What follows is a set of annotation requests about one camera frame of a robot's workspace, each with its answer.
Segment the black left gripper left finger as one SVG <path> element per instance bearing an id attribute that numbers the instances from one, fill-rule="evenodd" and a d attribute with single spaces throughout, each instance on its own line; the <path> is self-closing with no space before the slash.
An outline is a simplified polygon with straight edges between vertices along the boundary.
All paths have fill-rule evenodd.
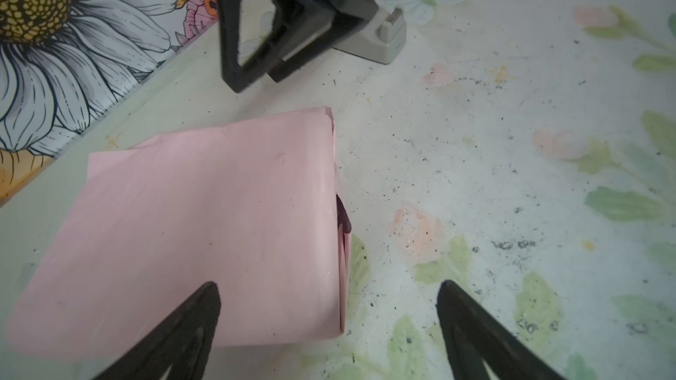
<path id="1" fill-rule="evenodd" d="M 218 285 L 207 281 L 96 378 L 202 379 L 220 310 Z"/>

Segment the purple wrapping paper sheet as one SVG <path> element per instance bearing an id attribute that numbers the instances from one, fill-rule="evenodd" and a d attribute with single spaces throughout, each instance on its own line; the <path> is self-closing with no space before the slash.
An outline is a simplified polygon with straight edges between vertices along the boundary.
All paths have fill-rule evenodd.
<path id="1" fill-rule="evenodd" d="M 327 107 L 155 135 L 86 183 L 6 325 L 28 355 L 123 353 L 212 281 L 218 347 L 345 329 L 350 221 Z"/>

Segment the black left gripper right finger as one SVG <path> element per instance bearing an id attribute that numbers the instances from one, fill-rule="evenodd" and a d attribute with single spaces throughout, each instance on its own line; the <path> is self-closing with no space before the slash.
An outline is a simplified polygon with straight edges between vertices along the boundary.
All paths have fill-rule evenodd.
<path id="1" fill-rule="evenodd" d="M 456 379 L 560 379 L 562 376 L 507 331 L 458 283 L 445 280 L 437 298 L 445 350 Z"/>

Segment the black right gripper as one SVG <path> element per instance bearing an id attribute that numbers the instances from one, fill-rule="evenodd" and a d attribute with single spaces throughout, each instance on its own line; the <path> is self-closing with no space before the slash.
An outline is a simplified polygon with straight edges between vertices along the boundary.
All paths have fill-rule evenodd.
<path id="1" fill-rule="evenodd" d="M 281 82 L 346 40 L 378 12 L 377 0 L 215 0 L 223 81 L 242 93 L 261 77 Z"/>

